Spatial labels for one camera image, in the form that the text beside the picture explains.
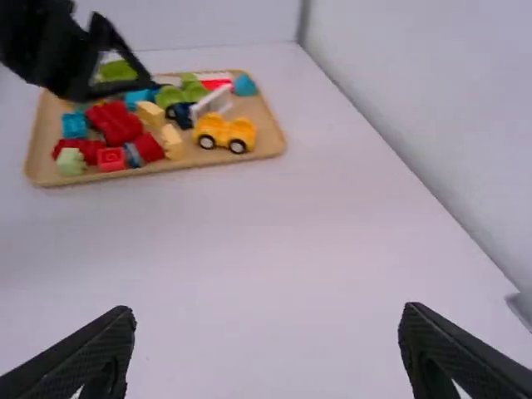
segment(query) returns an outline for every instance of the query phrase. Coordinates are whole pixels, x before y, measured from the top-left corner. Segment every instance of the toy car wheel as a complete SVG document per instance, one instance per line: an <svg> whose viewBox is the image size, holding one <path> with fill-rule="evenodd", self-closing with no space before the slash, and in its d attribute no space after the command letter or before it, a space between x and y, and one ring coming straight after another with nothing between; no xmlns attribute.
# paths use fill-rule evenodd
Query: toy car wheel
<svg viewBox="0 0 532 399"><path fill-rule="evenodd" d="M229 143L229 149L233 154L243 154L247 151L248 147L246 143L241 140L231 140Z"/></svg>
<svg viewBox="0 0 532 399"><path fill-rule="evenodd" d="M198 144L204 150L212 150L216 147L216 142L210 135L201 135L198 139Z"/></svg>
<svg viewBox="0 0 532 399"><path fill-rule="evenodd" d="M168 108L166 108L166 115L165 115L166 119L171 119L171 120L177 120L177 115L175 114L175 109L173 106L169 106Z"/></svg>

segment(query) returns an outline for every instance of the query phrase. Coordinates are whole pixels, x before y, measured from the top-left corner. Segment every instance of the green lego brick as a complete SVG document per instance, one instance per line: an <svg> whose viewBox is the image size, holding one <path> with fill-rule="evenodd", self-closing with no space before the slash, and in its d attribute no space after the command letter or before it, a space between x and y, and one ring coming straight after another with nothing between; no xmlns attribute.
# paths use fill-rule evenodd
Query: green lego brick
<svg viewBox="0 0 532 399"><path fill-rule="evenodd" d="M137 73L125 60L107 62L100 66L98 74L102 81L133 80Z"/></svg>
<svg viewBox="0 0 532 399"><path fill-rule="evenodd" d="M183 72L183 73L180 73L180 78L181 78L181 81L183 82L183 84L186 84L190 81L199 81L198 78L196 77L195 73L193 72Z"/></svg>
<svg viewBox="0 0 532 399"><path fill-rule="evenodd" d="M183 92L185 93L186 102L198 102L210 93L200 81L191 81L185 84Z"/></svg>
<svg viewBox="0 0 532 399"><path fill-rule="evenodd" d="M185 102L185 94L174 86L163 86L155 96L155 104L163 110L178 102Z"/></svg>

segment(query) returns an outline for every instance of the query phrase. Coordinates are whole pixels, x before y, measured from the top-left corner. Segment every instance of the yellow car body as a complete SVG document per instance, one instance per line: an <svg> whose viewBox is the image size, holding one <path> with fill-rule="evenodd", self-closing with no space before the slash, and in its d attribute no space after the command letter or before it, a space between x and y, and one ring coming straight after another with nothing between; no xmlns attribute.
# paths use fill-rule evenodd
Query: yellow car body
<svg viewBox="0 0 532 399"><path fill-rule="evenodd" d="M225 121L216 112L200 118L194 128L192 140L206 150L228 148L235 154L253 151L257 138L255 125L247 118Z"/></svg>

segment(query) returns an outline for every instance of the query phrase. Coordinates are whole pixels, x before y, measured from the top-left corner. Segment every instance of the toy block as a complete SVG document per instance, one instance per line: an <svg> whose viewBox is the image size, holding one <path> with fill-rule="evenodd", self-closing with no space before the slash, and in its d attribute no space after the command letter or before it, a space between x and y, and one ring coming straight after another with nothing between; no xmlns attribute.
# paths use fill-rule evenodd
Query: toy block
<svg viewBox="0 0 532 399"><path fill-rule="evenodd" d="M52 158L54 160L57 160L63 148L77 148L85 157L85 162L88 165L96 165L96 152L101 148L106 148L106 145L99 140L60 139L53 148Z"/></svg>
<svg viewBox="0 0 532 399"><path fill-rule="evenodd" d="M136 114L139 118L154 130L159 130L165 123L165 110L148 101L139 101L136 103Z"/></svg>
<svg viewBox="0 0 532 399"><path fill-rule="evenodd" d="M207 97L190 107L190 119L195 123L210 112L223 114L233 107L231 85L224 85L212 91Z"/></svg>
<svg viewBox="0 0 532 399"><path fill-rule="evenodd" d="M237 96L256 96L259 93L259 89L255 82L251 80L248 75L239 76L234 81L234 94Z"/></svg>
<svg viewBox="0 0 532 399"><path fill-rule="evenodd" d="M165 110L173 104L184 102L183 91L173 86L163 86L155 96L155 104Z"/></svg>
<svg viewBox="0 0 532 399"><path fill-rule="evenodd" d="M219 89L224 85L233 86L233 74L231 72L208 72L196 73L195 75L203 86L210 91Z"/></svg>
<svg viewBox="0 0 532 399"><path fill-rule="evenodd" d="M86 170L83 154L77 148L63 148L56 161L59 173L64 176L82 175Z"/></svg>
<svg viewBox="0 0 532 399"><path fill-rule="evenodd" d="M150 89L141 91L130 91L126 93L124 101L129 111L136 111L136 103L139 101L152 101L152 91Z"/></svg>
<svg viewBox="0 0 532 399"><path fill-rule="evenodd" d="M124 150L126 151L127 164L134 169L144 166L144 160L139 154L133 143L125 143Z"/></svg>
<svg viewBox="0 0 532 399"><path fill-rule="evenodd" d="M165 151L150 133L145 133L133 141L140 157L145 162L155 162L165 158Z"/></svg>
<svg viewBox="0 0 532 399"><path fill-rule="evenodd" d="M97 75L101 81L126 81L137 78L137 73L126 60L111 61L101 65Z"/></svg>
<svg viewBox="0 0 532 399"><path fill-rule="evenodd" d="M80 112L63 114L62 128L65 139L85 139L89 133L85 115Z"/></svg>
<svg viewBox="0 0 532 399"><path fill-rule="evenodd" d="M163 149L166 158L169 160L179 160L185 155L185 144L179 132L169 123L160 130L163 141Z"/></svg>
<svg viewBox="0 0 532 399"><path fill-rule="evenodd" d="M190 107L194 102L180 102L166 108L166 118L175 121L181 130L186 131L194 127L190 119Z"/></svg>
<svg viewBox="0 0 532 399"><path fill-rule="evenodd" d="M198 102L210 93L200 81L191 81L183 85L184 102Z"/></svg>
<svg viewBox="0 0 532 399"><path fill-rule="evenodd" d="M119 147L133 141L144 131L138 116L128 112L122 101L93 106L85 115L94 127L102 132L110 147Z"/></svg>
<svg viewBox="0 0 532 399"><path fill-rule="evenodd" d="M102 172L124 170L126 165L126 152L122 147L102 148L98 150L98 168Z"/></svg>

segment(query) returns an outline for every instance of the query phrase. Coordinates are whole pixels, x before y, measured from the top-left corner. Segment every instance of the pile of toy blocks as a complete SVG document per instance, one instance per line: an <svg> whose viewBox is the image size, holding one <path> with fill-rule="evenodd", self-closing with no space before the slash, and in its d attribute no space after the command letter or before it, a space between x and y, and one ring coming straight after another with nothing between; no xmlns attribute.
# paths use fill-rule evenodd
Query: pile of toy blocks
<svg viewBox="0 0 532 399"><path fill-rule="evenodd" d="M128 68L122 61L110 62L101 67L98 79L131 79L134 76ZM166 117L181 129L192 128L189 108L217 87L211 78L220 78L220 84L231 79L230 74L206 77L209 88L193 73L161 76L155 79L157 89L78 105L75 111L63 114L62 138L52 152L59 173L81 175L89 166L96 166L100 172L114 172L164 158L181 159L185 155L183 141Z"/></svg>

